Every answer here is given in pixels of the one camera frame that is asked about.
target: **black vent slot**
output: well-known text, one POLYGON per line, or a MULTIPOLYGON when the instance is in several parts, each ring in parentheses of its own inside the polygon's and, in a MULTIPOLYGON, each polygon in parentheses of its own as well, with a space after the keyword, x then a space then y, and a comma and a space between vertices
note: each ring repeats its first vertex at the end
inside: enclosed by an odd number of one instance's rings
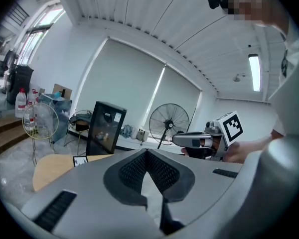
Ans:
POLYGON ((236 178, 236 176, 238 175, 238 173, 236 173, 236 172, 227 171, 227 170, 223 170, 223 169, 219 169, 219 168, 215 169, 213 171, 213 173, 223 175, 226 177, 230 177, 230 178, 236 178))
POLYGON ((119 178, 125 186, 141 193, 145 174, 145 154, 143 154, 123 166, 119 171, 119 178))
POLYGON ((162 194, 179 180, 177 169, 151 153, 146 156, 146 166, 149 175, 162 194))
POLYGON ((74 193, 62 191, 34 222, 51 232, 75 197, 76 194, 74 193))

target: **desk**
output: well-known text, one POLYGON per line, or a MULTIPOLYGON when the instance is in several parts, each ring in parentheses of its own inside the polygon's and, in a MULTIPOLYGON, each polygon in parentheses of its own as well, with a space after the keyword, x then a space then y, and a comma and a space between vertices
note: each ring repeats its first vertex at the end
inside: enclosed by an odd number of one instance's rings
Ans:
MULTIPOLYGON (((109 156, 112 155, 87 156, 87 159, 91 162, 109 156)), ((51 154, 43 157, 34 170, 32 180, 34 191, 39 191, 73 167, 72 155, 51 154)))

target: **wooden step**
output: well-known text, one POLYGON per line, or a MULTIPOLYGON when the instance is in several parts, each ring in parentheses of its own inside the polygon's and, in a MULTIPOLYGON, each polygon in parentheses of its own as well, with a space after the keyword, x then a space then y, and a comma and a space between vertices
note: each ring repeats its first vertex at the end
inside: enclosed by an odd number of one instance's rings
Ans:
POLYGON ((18 142, 28 138, 23 126, 19 125, 0 133, 0 154, 18 142))
POLYGON ((14 115, 8 115, 4 118, 0 118, 0 133, 19 125, 22 125, 22 120, 16 118, 14 115))

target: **fluorescent light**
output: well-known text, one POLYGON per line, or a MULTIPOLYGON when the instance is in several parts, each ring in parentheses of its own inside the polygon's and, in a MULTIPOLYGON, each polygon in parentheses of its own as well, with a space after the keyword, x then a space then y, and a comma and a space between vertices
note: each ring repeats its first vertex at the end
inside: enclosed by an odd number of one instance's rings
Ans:
POLYGON ((248 56, 251 74, 253 76, 254 91, 260 91, 260 64, 257 54, 251 54, 248 56))

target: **cardboard box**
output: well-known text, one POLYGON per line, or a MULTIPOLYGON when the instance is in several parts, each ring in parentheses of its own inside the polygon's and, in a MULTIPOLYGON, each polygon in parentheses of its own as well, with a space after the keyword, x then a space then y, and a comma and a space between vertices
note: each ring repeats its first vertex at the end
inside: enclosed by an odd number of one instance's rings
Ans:
POLYGON ((72 90, 71 89, 68 89, 64 86, 61 86, 59 84, 54 84, 54 88, 53 88, 53 91, 52 93, 56 93, 56 92, 63 92, 64 91, 64 98, 67 99, 67 100, 70 100, 71 98, 71 94, 72 94, 72 90))

